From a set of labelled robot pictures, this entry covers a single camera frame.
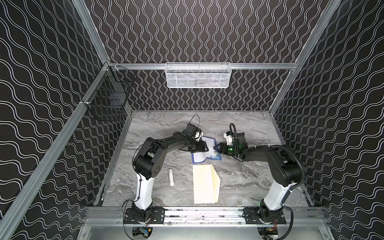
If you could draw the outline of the blue bordered white letter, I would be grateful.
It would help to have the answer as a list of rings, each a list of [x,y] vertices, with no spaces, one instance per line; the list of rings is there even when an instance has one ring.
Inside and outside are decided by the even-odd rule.
[[[215,138],[202,137],[202,140],[206,142],[208,151],[200,153],[192,153],[192,163],[193,164],[202,164],[207,160],[221,161],[222,157],[219,152],[217,152],[214,147],[217,145]]]

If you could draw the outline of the cream yellow envelope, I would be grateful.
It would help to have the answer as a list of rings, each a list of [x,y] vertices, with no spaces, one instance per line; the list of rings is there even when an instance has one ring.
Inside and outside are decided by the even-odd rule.
[[[194,204],[219,201],[221,179],[213,165],[193,166]]]

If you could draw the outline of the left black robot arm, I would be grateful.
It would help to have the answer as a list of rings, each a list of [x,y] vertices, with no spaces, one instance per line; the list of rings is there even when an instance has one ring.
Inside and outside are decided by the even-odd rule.
[[[139,222],[145,223],[150,218],[154,180],[160,173],[167,154],[174,150],[190,153],[207,152],[208,147],[202,137],[201,131],[191,135],[175,132],[171,137],[164,139],[147,138],[145,140],[133,159],[133,169],[137,174],[138,183],[132,210]]]

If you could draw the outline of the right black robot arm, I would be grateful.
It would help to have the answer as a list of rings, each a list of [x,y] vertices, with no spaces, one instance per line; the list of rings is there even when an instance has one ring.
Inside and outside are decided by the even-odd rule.
[[[260,202],[258,216],[263,223],[274,222],[282,215],[290,193],[300,187],[306,177],[303,164],[287,145],[263,145],[241,149],[220,143],[214,146],[214,150],[240,162],[268,163],[273,183],[267,196]]]

